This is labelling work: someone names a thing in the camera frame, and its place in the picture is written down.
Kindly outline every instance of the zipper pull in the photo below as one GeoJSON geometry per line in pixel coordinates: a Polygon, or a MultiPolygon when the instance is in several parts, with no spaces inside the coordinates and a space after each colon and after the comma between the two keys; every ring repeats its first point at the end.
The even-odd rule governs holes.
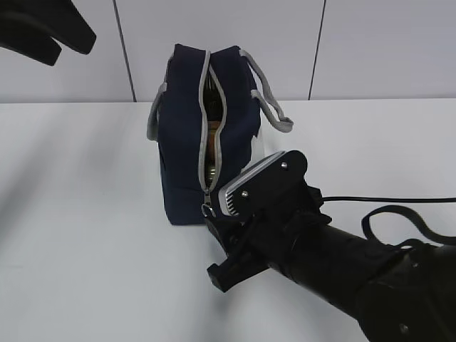
{"type": "Polygon", "coordinates": [[[201,204],[201,211],[204,217],[208,217],[210,213],[212,217],[216,217],[214,209],[212,209],[211,193],[209,190],[204,191],[204,203],[201,204]]]}
{"type": "Polygon", "coordinates": [[[212,206],[211,193],[209,190],[204,192],[204,203],[210,207],[212,206]]]}

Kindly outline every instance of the screw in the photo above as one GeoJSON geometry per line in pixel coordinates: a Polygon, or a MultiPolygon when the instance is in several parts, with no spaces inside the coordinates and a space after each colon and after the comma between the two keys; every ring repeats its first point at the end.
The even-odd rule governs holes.
{"type": "Polygon", "coordinates": [[[406,326],[404,323],[399,324],[399,330],[403,335],[408,335],[410,331],[408,326],[406,326]]]}

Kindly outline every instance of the white wall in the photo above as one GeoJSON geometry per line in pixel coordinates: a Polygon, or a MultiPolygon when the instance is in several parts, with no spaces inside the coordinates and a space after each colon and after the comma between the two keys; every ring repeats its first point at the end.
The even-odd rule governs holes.
{"type": "MultiPolygon", "coordinates": [[[[112,0],[74,0],[98,35],[55,67],[0,48],[0,103],[131,101],[112,0]]],[[[152,100],[175,43],[240,45],[280,99],[307,99],[324,0],[117,0],[138,100],[152,100]]],[[[456,95],[456,3],[327,0],[312,99],[456,95]]]]}
{"type": "Polygon", "coordinates": [[[456,2],[328,0],[313,99],[456,96],[456,2]]]}
{"type": "Polygon", "coordinates": [[[307,98],[322,0],[118,0],[138,100],[152,100],[175,43],[255,57],[281,99],[307,98]]]}

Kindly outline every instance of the robotic arm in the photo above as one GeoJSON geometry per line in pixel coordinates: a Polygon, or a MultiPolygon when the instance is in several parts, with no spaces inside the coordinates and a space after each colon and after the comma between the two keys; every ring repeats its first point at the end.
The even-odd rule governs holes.
{"type": "Polygon", "coordinates": [[[53,38],[87,54],[96,35],[71,0],[0,1],[0,46],[53,66],[62,50],[53,38]]]}
{"type": "Polygon", "coordinates": [[[432,232],[407,207],[389,205],[363,220],[363,239],[331,227],[323,198],[304,181],[298,151],[265,158],[219,191],[224,214],[207,217],[227,260],[208,268],[228,291],[272,268],[359,322],[371,342],[456,341],[456,238],[432,232]],[[394,212],[410,219],[441,247],[410,239],[379,242],[369,218],[394,212]]]}

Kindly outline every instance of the gray piping trim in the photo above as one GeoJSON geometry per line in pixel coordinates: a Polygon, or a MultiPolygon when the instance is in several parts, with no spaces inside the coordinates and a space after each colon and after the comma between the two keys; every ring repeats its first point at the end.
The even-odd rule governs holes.
{"type": "Polygon", "coordinates": [[[206,108],[204,108],[203,101],[203,92],[204,92],[204,82],[206,81],[207,70],[209,68],[209,60],[211,53],[206,51],[206,56],[204,57],[204,64],[202,67],[201,78],[199,80],[199,90],[198,90],[198,101],[199,107],[201,108],[202,120],[201,120],[201,140],[199,144],[199,157],[198,157],[198,180],[201,184],[201,188],[204,192],[209,192],[206,186],[206,179],[204,177],[204,162],[206,160],[206,148],[207,148],[207,113],[206,108]]]}
{"type": "Polygon", "coordinates": [[[271,108],[269,108],[266,101],[263,99],[263,96],[259,93],[258,90],[252,89],[250,91],[253,98],[257,98],[259,101],[259,106],[261,110],[263,110],[264,116],[269,121],[272,127],[282,133],[290,133],[293,130],[293,121],[288,118],[282,118],[280,121],[276,119],[274,114],[271,112],[271,108]]]}
{"type": "Polygon", "coordinates": [[[147,119],[147,138],[149,140],[157,141],[158,139],[158,108],[162,102],[163,93],[167,89],[167,83],[164,82],[158,88],[157,95],[150,109],[149,118],[147,119]]]}
{"type": "Polygon", "coordinates": [[[255,62],[252,55],[250,55],[250,53],[248,53],[247,51],[240,49],[239,55],[247,59],[249,65],[251,66],[253,71],[258,75],[259,80],[261,81],[261,87],[263,88],[264,98],[263,96],[261,96],[261,93],[257,90],[252,90],[251,94],[253,98],[257,98],[259,100],[261,109],[266,115],[268,121],[274,128],[283,133],[291,132],[291,130],[293,129],[293,121],[285,117],[284,111],[282,110],[281,106],[274,97],[274,94],[271,90],[271,86],[269,85],[269,82],[266,76],[264,75],[263,70],[259,67],[257,62],[255,62]],[[277,116],[279,117],[279,121],[276,120],[267,103],[269,103],[275,109],[275,111],[277,112],[277,116]]]}
{"type": "Polygon", "coordinates": [[[215,132],[215,175],[214,179],[211,183],[210,186],[210,191],[212,191],[215,186],[217,185],[217,182],[220,177],[220,172],[222,171],[222,144],[220,142],[220,134],[222,133],[223,128],[225,127],[225,124],[227,123],[227,97],[225,96],[225,93],[223,92],[222,85],[220,84],[220,81],[217,77],[217,75],[214,72],[214,69],[209,66],[209,73],[214,80],[215,87],[219,91],[220,98],[222,99],[222,107],[223,107],[223,115],[222,115],[222,121],[220,123],[220,126],[217,128],[217,131],[215,132]]]}

